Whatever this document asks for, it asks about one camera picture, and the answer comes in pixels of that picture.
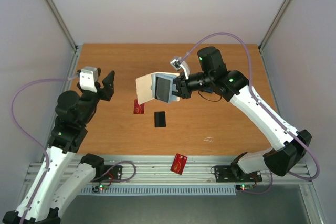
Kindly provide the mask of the beige card holder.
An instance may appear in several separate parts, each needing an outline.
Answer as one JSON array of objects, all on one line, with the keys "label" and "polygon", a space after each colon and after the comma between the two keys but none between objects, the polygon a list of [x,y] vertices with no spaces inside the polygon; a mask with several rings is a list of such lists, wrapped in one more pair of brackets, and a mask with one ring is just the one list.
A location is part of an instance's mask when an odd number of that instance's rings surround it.
[{"label": "beige card holder", "polygon": [[177,91],[173,80],[178,76],[178,73],[154,72],[136,78],[138,104],[144,104],[151,100],[165,103],[179,102],[180,98],[173,94],[173,91]]}]

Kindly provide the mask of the black card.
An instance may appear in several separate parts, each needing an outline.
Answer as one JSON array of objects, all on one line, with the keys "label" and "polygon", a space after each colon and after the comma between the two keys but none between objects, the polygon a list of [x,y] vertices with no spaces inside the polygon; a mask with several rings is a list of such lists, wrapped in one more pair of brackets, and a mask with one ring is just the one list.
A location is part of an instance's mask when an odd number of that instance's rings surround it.
[{"label": "black card", "polygon": [[165,111],[154,112],[154,127],[166,127]]}]

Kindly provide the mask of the red logo card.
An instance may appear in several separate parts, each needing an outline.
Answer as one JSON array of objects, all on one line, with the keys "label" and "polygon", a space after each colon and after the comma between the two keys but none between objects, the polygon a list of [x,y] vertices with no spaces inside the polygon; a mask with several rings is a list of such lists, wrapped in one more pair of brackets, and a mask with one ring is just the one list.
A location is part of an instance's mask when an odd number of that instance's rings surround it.
[{"label": "red logo card", "polygon": [[144,108],[145,108],[144,103],[139,104],[137,99],[134,100],[134,104],[133,104],[133,113],[134,114],[144,114]]}]

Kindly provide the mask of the red VIP card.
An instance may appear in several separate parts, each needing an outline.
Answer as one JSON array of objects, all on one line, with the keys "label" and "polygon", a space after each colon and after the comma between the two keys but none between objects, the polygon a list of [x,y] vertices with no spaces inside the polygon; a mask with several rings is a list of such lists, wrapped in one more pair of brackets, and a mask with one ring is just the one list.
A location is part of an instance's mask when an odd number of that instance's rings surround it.
[{"label": "red VIP card", "polygon": [[187,162],[187,156],[176,154],[172,166],[170,168],[170,171],[182,175],[186,162]]}]

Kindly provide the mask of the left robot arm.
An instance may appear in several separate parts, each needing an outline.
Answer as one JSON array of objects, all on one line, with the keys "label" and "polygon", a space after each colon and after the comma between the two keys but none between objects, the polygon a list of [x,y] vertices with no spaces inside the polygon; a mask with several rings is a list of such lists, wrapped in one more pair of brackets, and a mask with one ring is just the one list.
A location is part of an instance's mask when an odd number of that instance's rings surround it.
[{"label": "left robot arm", "polygon": [[91,181],[105,177],[104,159],[94,154],[81,158],[76,170],[64,182],[61,179],[87,135],[87,124],[100,101],[110,101],[114,94],[115,72],[101,82],[100,68],[84,67],[76,76],[80,94],[63,92],[57,100],[54,128],[45,148],[40,170],[20,205],[7,212],[3,223],[60,223],[64,212],[80,191]]}]

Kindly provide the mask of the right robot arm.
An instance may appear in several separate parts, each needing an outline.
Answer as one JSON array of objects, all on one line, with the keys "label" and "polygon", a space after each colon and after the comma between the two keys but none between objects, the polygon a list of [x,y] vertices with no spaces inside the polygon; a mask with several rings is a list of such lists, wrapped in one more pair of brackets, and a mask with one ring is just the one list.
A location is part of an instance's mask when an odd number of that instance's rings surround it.
[{"label": "right robot arm", "polygon": [[213,47],[198,51],[202,71],[191,74],[182,58],[171,60],[176,70],[183,74],[174,79],[174,95],[189,99],[192,92],[206,88],[241,110],[263,133],[270,148],[237,156],[230,165],[232,175],[243,180],[250,173],[269,170],[278,176],[285,176],[305,156],[312,139],[307,130],[298,131],[286,123],[256,92],[240,71],[227,70],[221,52]]}]

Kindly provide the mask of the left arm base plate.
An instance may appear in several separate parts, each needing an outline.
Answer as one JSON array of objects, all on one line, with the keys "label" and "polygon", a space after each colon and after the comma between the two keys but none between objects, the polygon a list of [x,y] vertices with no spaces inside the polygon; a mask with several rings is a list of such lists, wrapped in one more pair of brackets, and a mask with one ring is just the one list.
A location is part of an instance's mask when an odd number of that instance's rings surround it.
[{"label": "left arm base plate", "polygon": [[117,165],[114,168],[110,169],[112,166],[111,165],[105,165],[103,172],[105,173],[108,171],[104,176],[100,178],[95,178],[92,180],[92,182],[95,183],[105,183],[105,182],[110,182],[111,180],[120,180],[122,178],[122,170],[123,166],[122,165]]}]

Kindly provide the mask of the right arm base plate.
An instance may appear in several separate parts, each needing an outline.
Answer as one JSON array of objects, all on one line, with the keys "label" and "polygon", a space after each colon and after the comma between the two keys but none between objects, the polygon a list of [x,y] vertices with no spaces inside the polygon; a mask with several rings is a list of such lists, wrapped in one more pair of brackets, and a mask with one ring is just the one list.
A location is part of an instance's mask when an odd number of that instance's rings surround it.
[{"label": "right arm base plate", "polygon": [[241,175],[236,178],[229,165],[216,165],[211,168],[211,173],[215,176],[217,183],[254,183],[262,182],[260,172]]}]

